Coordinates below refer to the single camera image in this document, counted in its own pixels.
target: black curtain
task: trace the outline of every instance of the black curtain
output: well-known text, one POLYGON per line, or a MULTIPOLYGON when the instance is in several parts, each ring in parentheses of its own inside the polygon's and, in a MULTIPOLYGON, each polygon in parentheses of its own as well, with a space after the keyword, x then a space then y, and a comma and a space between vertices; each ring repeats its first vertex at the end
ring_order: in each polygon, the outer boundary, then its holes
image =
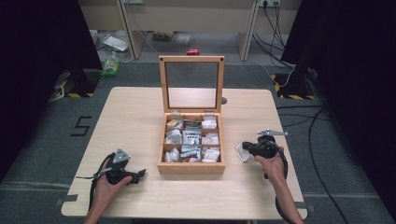
POLYGON ((396 219, 396 1, 303 0, 282 59, 317 70, 351 153, 396 219))
POLYGON ((0 2, 0 180, 29 144, 58 76, 101 62, 77 0, 0 2))

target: wooden table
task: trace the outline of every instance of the wooden table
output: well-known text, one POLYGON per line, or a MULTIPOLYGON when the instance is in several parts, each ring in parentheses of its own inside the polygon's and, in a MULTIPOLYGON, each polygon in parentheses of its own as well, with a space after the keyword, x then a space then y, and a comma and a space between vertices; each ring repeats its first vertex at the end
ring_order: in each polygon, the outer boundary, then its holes
MULTIPOLYGON (((243 141, 257 142, 257 131, 282 131, 271 92, 224 89, 228 103, 221 108, 226 168, 223 175, 160 175, 157 168, 163 124, 161 88, 117 87, 108 96, 76 176, 92 176, 106 155, 121 147, 132 156, 126 171, 147 173, 138 185, 129 185, 107 208, 104 217, 151 217, 264 220, 280 219, 275 194, 252 158, 242 163, 234 148, 243 141)), ((285 148, 289 162, 288 184, 295 202, 303 202, 284 136, 276 142, 285 148)), ((84 217, 91 180, 75 178, 62 213, 84 217)), ((299 209, 303 218, 306 209, 299 209)))

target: power outlet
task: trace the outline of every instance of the power outlet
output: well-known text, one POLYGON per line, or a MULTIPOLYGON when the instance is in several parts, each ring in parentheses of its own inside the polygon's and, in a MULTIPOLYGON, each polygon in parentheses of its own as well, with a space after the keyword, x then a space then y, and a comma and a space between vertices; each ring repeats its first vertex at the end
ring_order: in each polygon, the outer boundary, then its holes
POLYGON ((260 0, 259 6, 264 7, 264 2, 267 1, 267 7, 279 7, 280 0, 260 0))

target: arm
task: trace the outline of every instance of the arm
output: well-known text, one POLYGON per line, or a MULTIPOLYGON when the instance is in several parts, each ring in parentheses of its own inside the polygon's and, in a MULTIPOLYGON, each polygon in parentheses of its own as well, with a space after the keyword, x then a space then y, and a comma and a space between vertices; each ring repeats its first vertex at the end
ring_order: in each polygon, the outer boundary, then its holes
POLYGON ((117 185, 107 182, 106 175, 101 175, 97 181, 92 207, 85 217, 84 224, 97 223, 106 208, 113 202, 119 191, 132 180, 131 176, 123 178, 117 185))
POLYGON ((283 173, 284 164, 279 153, 276 153, 272 159, 255 156, 254 160, 258 161, 262 165, 262 170, 268 175, 268 180, 273 185, 277 200, 283 213, 295 223, 304 223, 291 196, 288 183, 286 182, 283 173))

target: small item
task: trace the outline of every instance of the small item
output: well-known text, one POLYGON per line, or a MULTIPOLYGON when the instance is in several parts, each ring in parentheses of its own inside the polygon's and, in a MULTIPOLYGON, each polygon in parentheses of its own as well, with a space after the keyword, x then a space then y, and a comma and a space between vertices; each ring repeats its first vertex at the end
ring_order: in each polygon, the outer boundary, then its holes
POLYGON ((184 119, 184 128, 186 128, 186 129, 200 129, 201 121, 184 119))
POLYGON ((179 129, 172 130, 166 133, 165 144, 181 144, 181 132, 179 129))
POLYGON ((102 77, 114 77, 119 72, 120 58, 116 51, 111 52, 111 57, 106 59, 103 71, 100 73, 102 77))
POLYGON ((204 154, 204 158, 202 159, 202 162, 217 162, 219 160, 220 148, 207 147, 205 148, 205 153, 203 154, 204 154))
POLYGON ((185 130, 183 132, 183 145, 200 145, 201 130, 185 130))
POLYGON ((187 55, 199 55, 199 49, 188 49, 187 55))
POLYGON ((235 152, 241 162, 245 162, 250 158, 250 153, 243 149, 242 143, 235 147, 235 152))
POLYGON ((180 161, 180 152, 174 147, 170 151, 165 153, 164 160, 166 162, 179 162, 180 161))
POLYGON ((200 146, 183 146, 181 148, 180 159, 182 162, 201 161, 201 147, 200 146))
POLYGON ((207 133, 202 138, 202 145, 219 145, 219 134, 218 133, 207 133))
POLYGON ((166 123, 166 127, 173 128, 173 129, 181 129, 183 127, 183 120, 172 119, 168 123, 166 123))
POLYGON ((216 122, 216 117, 214 116, 204 116, 204 121, 202 121, 203 129, 216 129, 218 124, 216 122))

